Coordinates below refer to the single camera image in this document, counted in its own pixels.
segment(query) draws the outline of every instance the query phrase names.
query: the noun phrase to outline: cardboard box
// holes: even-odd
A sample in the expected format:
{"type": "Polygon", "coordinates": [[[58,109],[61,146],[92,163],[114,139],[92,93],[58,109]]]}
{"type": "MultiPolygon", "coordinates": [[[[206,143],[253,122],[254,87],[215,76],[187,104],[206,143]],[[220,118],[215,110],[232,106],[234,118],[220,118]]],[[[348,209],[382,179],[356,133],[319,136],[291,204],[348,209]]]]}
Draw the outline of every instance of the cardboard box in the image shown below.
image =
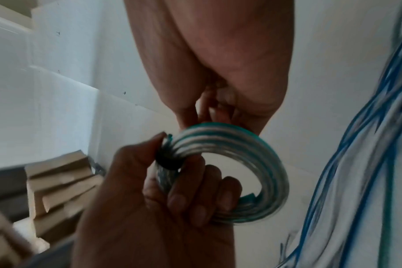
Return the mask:
{"type": "Polygon", "coordinates": [[[74,233],[79,217],[91,203],[98,187],[92,188],[62,207],[33,220],[36,236],[48,243],[56,243],[74,233]]]}
{"type": "Polygon", "coordinates": [[[82,151],[75,151],[50,160],[27,165],[24,169],[27,178],[33,179],[86,166],[91,166],[87,156],[82,151]]]}
{"type": "Polygon", "coordinates": [[[101,185],[104,178],[101,175],[84,179],[75,184],[67,186],[66,188],[49,193],[42,197],[43,206],[45,211],[49,212],[50,209],[55,208],[65,202],[89,191],[93,187],[101,185]]]}
{"type": "Polygon", "coordinates": [[[20,256],[0,234],[0,268],[12,268],[21,262],[20,256]]]}
{"type": "Polygon", "coordinates": [[[38,177],[27,181],[27,198],[29,203],[29,215],[31,219],[46,214],[42,198],[62,186],[92,176],[92,170],[88,166],[69,170],[57,174],[38,177]]]}
{"type": "Polygon", "coordinates": [[[7,218],[0,213],[0,234],[2,234],[11,247],[23,258],[32,256],[34,253],[30,243],[14,230],[7,218]]]}

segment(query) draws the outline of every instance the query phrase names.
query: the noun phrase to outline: green cable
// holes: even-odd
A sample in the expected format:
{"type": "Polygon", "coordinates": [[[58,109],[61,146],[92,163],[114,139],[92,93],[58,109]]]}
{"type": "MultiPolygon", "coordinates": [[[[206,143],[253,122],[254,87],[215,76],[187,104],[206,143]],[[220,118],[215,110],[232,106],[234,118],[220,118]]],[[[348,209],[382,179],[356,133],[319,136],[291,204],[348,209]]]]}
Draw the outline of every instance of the green cable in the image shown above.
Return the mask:
{"type": "Polygon", "coordinates": [[[381,239],[379,242],[378,268],[389,267],[391,248],[391,219],[392,219],[392,196],[394,189],[394,166],[396,147],[395,144],[388,148],[387,177],[385,187],[385,200],[382,212],[381,239]]]}

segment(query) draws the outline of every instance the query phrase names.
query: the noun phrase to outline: cardboard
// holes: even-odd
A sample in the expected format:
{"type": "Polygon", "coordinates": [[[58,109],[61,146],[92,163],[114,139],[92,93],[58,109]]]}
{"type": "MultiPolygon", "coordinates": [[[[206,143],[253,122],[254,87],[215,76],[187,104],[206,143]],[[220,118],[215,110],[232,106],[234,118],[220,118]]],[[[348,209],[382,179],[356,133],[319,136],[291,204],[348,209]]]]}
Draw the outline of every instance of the cardboard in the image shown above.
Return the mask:
{"type": "Polygon", "coordinates": [[[30,243],[14,230],[7,218],[0,213],[0,234],[2,234],[11,247],[24,259],[34,253],[30,243]]]}
{"type": "Polygon", "coordinates": [[[69,171],[81,167],[90,167],[87,156],[82,151],[58,156],[56,158],[30,164],[24,167],[28,179],[69,171]]]}
{"type": "Polygon", "coordinates": [[[8,244],[5,237],[0,234],[0,268],[14,267],[20,262],[20,256],[8,244]]]}
{"type": "Polygon", "coordinates": [[[97,190],[98,187],[92,188],[62,207],[34,219],[36,236],[52,244],[73,234],[81,213],[90,204],[97,190]]]}
{"type": "Polygon", "coordinates": [[[92,175],[88,166],[69,170],[57,174],[38,177],[27,181],[27,198],[29,203],[29,215],[31,219],[46,214],[42,198],[56,189],[70,183],[85,179],[92,175]]]}
{"type": "Polygon", "coordinates": [[[65,202],[75,198],[84,192],[92,189],[93,187],[101,185],[104,178],[101,175],[84,179],[75,184],[67,186],[66,188],[57,190],[42,197],[43,206],[45,211],[49,212],[50,209],[64,204],[65,202]]]}

